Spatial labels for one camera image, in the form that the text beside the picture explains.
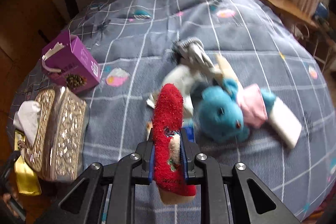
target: gray bedsheet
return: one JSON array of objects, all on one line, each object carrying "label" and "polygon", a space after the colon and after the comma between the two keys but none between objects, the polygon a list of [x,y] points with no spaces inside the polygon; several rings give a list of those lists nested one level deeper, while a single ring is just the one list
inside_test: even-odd
[{"label": "gray bedsheet", "polygon": [[[225,9],[235,15],[225,11],[217,16]],[[133,19],[135,10],[151,17]],[[221,52],[243,86],[257,83],[270,89],[303,125],[294,150],[268,125],[253,130],[244,143],[218,145],[199,132],[195,117],[201,150],[224,164],[246,163],[300,220],[330,191],[336,175],[335,111],[325,80],[315,60],[258,0],[93,0],[67,27],[103,71],[100,85],[80,94],[91,108],[84,168],[95,161],[116,162],[145,139],[146,122],[152,118],[146,99],[176,65],[172,41],[198,37],[213,61]],[[130,74],[122,86],[106,83],[114,68]],[[312,69],[317,78],[310,76]],[[34,98],[38,88],[49,84],[41,83],[42,78],[37,64],[18,89],[7,126],[11,138],[14,112],[26,99],[23,90],[33,85]],[[199,194],[192,203],[164,206],[154,184],[136,187],[136,223],[199,223]]]}]

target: red fuzzy slipper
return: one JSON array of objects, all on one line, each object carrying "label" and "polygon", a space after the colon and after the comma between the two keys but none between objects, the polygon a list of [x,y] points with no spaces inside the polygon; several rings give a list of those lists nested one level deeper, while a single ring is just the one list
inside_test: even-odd
[{"label": "red fuzzy slipper", "polygon": [[157,99],[153,119],[154,180],[165,204],[188,202],[196,195],[196,187],[186,185],[179,161],[182,113],[181,93],[173,84],[166,84]]}]

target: red sock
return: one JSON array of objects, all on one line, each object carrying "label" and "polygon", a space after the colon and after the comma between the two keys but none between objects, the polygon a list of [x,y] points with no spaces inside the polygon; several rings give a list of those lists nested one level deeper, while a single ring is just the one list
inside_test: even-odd
[{"label": "red sock", "polygon": [[174,165],[172,171],[168,161],[169,132],[179,131],[182,126],[183,98],[173,84],[166,84],[157,99],[153,119],[153,141],[155,145],[154,180],[168,192],[181,196],[195,196],[196,187],[186,185],[182,165]]}]

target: wooden desk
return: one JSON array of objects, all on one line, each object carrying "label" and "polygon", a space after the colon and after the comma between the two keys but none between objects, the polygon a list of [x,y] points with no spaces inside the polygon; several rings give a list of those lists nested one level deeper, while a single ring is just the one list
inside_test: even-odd
[{"label": "wooden desk", "polygon": [[304,12],[302,12],[290,0],[260,0],[270,7],[276,14],[283,14],[285,17],[290,17],[295,21],[305,23],[307,27],[317,30],[319,27],[316,23]]}]

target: wooden floor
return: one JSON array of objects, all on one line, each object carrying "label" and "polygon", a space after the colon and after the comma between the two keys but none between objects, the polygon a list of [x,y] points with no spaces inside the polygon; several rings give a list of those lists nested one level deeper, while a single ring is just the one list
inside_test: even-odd
[{"label": "wooden floor", "polygon": [[[47,44],[39,33],[52,40],[65,22],[51,0],[0,0],[0,165],[10,155],[6,124],[13,96],[26,75],[40,58],[41,49]],[[16,188],[14,172],[10,177]],[[27,211],[26,223],[30,224],[50,206],[50,198],[19,196]]]}]

